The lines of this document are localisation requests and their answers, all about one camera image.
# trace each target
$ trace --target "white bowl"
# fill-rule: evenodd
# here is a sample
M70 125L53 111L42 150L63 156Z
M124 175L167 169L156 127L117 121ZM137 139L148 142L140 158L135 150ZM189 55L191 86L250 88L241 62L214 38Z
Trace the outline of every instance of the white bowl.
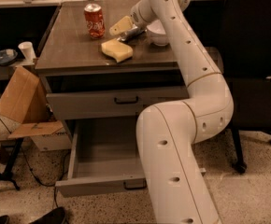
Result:
M147 37L150 43L154 43L157 46L163 47L169 44L163 25L159 20L147 26Z

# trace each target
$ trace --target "chair backrest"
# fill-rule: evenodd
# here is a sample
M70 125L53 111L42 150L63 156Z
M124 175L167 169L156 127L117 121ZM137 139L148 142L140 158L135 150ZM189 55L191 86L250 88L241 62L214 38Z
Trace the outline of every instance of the chair backrest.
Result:
M226 0L218 49L225 76L271 76L271 0Z

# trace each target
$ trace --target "bowl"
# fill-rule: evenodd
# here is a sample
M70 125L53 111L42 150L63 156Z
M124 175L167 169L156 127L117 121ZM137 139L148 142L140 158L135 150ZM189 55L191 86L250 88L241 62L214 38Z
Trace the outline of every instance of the bowl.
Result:
M154 43L157 46L166 46L169 44L169 40L166 36L165 30L161 21L156 20L147 26L147 37L150 43Z
M18 53L15 49L0 50L0 66L7 66L15 63Z

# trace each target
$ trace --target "soda can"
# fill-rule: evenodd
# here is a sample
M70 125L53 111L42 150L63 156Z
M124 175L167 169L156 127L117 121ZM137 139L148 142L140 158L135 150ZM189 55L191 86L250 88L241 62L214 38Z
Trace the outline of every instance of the soda can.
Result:
M99 39L105 34L105 23L102 8L98 4L88 4L84 8L88 32L91 38Z

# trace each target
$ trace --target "open drawer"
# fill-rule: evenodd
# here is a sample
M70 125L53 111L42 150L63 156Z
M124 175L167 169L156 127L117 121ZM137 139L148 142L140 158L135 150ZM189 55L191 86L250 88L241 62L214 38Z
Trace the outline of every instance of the open drawer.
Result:
M77 120L68 177L56 183L63 196L145 187L137 152L136 116Z

